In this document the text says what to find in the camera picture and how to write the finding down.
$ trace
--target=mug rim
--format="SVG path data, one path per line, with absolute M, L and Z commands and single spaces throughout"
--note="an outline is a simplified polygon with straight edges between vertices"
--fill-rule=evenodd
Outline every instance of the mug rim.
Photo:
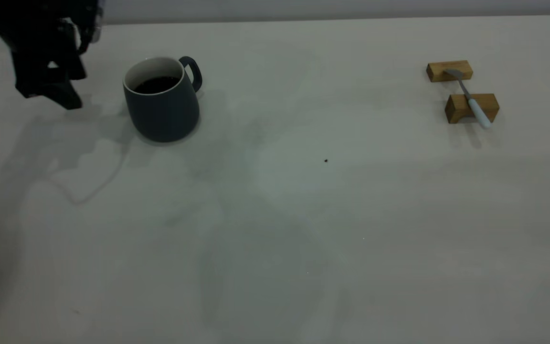
M 180 80 L 177 82 L 177 84 L 175 84 L 173 87 L 171 88 L 168 88 L 162 92 L 159 92 L 159 93 L 139 93 L 139 92 L 135 92 L 133 91 L 133 89 L 131 89 L 130 87 L 128 87 L 127 85 L 127 76 L 129 74 L 129 72 L 131 72 L 131 70 L 135 67 L 137 67 L 138 65 L 141 65 L 142 63 L 144 63 L 145 61 L 150 61 L 150 60 L 156 60 L 156 59 L 166 59 L 166 60 L 169 60 L 169 61 L 174 61 L 177 63 L 177 65 L 180 66 L 181 68 L 181 78 Z M 177 86 L 179 86 L 179 84 L 181 84 L 181 81 L 184 80 L 184 77 L 186 76 L 186 68 L 184 68 L 184 65 L 181 64 L 180 61 L 172 58 L 172 57 L 167 57 L 167 56 L 154 56 L 154 57 L 146 57 L 145 59 L 143 59 L 142 61 L 139 61 L 138 63 L 135 63 L 134 65 L 131 66 L 131 68 L 129 68 L 127 70 L 127 72 L 124 74 L 124 78 L 122 78 L 122 84 L 124 85 L 124 88 L 129 91 L 129 92 L 132 92 L 134 94 L 137 94 L 138 96 L 158 96 L 160 94 L 163 94 L 163 93 L 166 93 L 166 92 L 169 92 L 171 91 L 172 89 L 176 88 Z

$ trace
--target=wooden block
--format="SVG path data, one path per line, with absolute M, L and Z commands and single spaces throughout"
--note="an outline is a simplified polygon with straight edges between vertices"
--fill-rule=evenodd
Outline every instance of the wooden block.
M 496 96 L 493 93 L 488 93 L 472 94 L 472 97 L 476 100 L 478 106 L 481 107 L 485 116 L 489 118 L 489 121 L 493 122 L 496 119 L 498 110 L 500 110 Z M 474 113 L 472 113 L 472 109 L 468 106 L 468 101 L 463 94 L 452 94 L 449 96 L 449 101 L 447 101 L 447 105 L 445 106 L 445 114 L 449 123 L 457 123 L 464 117 L 474 117 Z
M 449 62 L 436 62 L 429 63 L 426 72 L 428 72 L 428 78 L 433 83 L 438 83 L 441 81 L 455 81 L 457 80 L 454 76 L 445 73 L 445 69 L 453 68 L 461 70 L 464 73 L 462 80 L 468 80 L 472 78 L 472 68 L 468 61 L 449 61 Z

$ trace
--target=mug handle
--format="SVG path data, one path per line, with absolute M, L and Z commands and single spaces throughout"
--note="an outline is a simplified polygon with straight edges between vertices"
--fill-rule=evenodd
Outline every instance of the mug handle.
M 199 65 L 197 65 L 196 61 L 192 59 L 192 57 L 184 56 L 180 59 L 181 65 L 186 67 L 187 65 L 190 65 L 190 70 L 192 70 L 192 76 L 194 76 L 194 80 L 192 81 L 192 88 L 194 88 L 194 92 L 197 92 L 201 85 L 203 85 L 203 76 L 201 75 L 201 70 L 199 69 Z

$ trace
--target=spoon head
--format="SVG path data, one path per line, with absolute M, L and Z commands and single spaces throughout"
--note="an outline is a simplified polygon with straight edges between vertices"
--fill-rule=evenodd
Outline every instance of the spoon head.
M 464 76 L 464 73 L 462 73 L 461 70 L 452 69 L 452 68 L 445 69 L 445 73 L 451 74 L 452 76 L 455 76 L 458 79 L 461 79 Z

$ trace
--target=wall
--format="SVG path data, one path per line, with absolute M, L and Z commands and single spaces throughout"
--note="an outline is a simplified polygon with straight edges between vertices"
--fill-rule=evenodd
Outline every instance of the wall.
M 109 0 L 108 22 L 550 14 L 550 0 Z

